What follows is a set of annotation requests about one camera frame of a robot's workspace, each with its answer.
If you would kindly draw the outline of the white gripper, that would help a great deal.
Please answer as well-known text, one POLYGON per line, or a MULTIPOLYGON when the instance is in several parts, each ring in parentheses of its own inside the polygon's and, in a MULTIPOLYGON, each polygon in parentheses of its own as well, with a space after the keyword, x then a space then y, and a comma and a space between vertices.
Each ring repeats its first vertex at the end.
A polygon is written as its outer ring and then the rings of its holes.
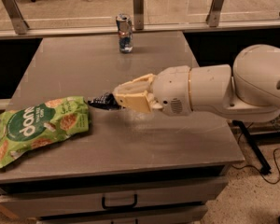
POLYGON ((188 66, 169 67, 156 76, 147 74, 122 83, 112 93, 120 106, 137 112, 161 109, 167 116, 187 116, 192 112, 189 71, 188 66), (151 84, 153 94, 149 92, 151 84))

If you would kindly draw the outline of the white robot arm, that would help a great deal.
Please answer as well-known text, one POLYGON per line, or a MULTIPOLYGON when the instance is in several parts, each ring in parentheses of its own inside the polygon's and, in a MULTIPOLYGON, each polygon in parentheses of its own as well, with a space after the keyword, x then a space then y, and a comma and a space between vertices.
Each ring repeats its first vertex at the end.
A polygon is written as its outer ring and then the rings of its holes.
POLYGON ((280 116, 280 48, 253 45, 233 65, 169 67, 118 85, 116 102, 167 116, 210 112, 222 118, 266 122, 280 116))

